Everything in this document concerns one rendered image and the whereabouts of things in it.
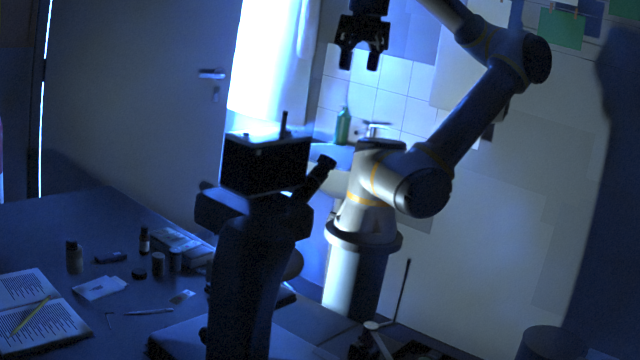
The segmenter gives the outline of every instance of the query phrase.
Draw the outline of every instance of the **pencil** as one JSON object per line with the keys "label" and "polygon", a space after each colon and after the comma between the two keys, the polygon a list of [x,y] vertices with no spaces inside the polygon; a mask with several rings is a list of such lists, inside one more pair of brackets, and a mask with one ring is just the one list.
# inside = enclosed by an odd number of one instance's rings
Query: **pencil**
{"label": "pencil", "polygon": [[29,316],[27,316],[26,319],[22,320],[22,322],[20,323],[20,325],[16,326],[15,329],[13,329],[13,331],[11,332],[11,335],[9,335],[9,337],[12,337],[13,335],[15,335],[16,333],[18,333],[18,331],[20,331],[20,329],[22,329],[23,326],[25,326],[29,320],[31,320],[31,318],[33,317],[33,315],[35,315],[38,311],[40,311],[40,309],[42,309],[42,307],[44,306],[44,304],[47,303],[47,301],[51,300],[51,295],[47,296],[46,298],[44,298],[44,300],[42,300],[42,302],[40,303],[40,305],[38,305],[38,307],[36,307],[35,309],[33,309],[33,311],[31,312],[31,314],[29,314]]}

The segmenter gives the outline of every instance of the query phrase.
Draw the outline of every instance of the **green sticky note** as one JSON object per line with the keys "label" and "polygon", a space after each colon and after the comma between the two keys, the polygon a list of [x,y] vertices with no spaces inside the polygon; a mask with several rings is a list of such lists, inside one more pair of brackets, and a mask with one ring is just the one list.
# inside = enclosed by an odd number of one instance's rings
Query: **green sticky note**
{"label": "green sticky note", "polygon": [[640,21],[640,1],[611,0],[609,1],[609,15]]}
{"label": "green sticky note", "polygon": [[538,23],[538,36],[541,36],[549,44],[564,46],[569,49],[581,50],[584,26],[587,18],[578,15],[553,10],[549,14],[549,8],[540,9],[540,22]]}

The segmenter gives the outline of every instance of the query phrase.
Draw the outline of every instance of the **notebook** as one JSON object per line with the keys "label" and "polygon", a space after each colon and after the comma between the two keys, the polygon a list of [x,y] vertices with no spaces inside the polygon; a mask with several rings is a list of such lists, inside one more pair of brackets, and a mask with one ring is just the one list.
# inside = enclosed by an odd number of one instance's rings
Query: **notebook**
{"label": "notebook", "polygon": [[[49,300],[14,336],[44,298]],[[0,275],[0,357],[46,351],[93,336],[93,331],[38,268]]]}

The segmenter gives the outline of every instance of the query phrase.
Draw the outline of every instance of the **pen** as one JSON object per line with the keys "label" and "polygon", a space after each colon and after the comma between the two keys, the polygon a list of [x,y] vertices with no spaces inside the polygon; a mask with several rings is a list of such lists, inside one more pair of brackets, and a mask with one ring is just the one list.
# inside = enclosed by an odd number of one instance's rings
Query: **pen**
{"label": "pen", "polygon": [[15,335],[18,331],[20,331],[20,329],[22,329],[23,326],[25,326],[29,320],[31,320],[31,318],[33,317],[33,315],[35,315],[38,311],[40,311],[40,309],[42,309],[42,307],[44,306],[44,304],[47,303],[47,301],[51,300],[51,295],[47,296],[46,298],[44,298],[44,300],[42,300],[42,302],[40,303],[40,305],[38,305],[35,309],[33,309],[33,311],[31,312],[31,314],[29,314],[29,316],[27,316],[26,319],[22,320],[22,322],[20,323],[20,325],[16,326],[15,329],[13,329],[13,331],[11,332],[11,335],[9,335],[9,337],[12,337],[13,335]]}
{"label": "pen", "polygon": [[150,315],[150,314],[160,314],[163,312],[172,312],[172,311],[173,311],[173,308],[142,310],[142,311],[131,311],[131,312],[125,313],[125,315]]}

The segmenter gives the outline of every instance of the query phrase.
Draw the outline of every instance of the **green bottle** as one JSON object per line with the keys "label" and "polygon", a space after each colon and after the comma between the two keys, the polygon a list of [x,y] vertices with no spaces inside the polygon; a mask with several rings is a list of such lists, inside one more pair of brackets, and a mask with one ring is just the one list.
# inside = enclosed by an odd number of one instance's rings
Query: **green bottle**
{"label": "green bottle", "polygon": [[349,125],[351,125],[351,114],[349,114],[349,107],[343,106],[342,111],[338,113],[336,132],[333,135],[333,142],[336,145],[347,145],[347,139],[349,138]]}

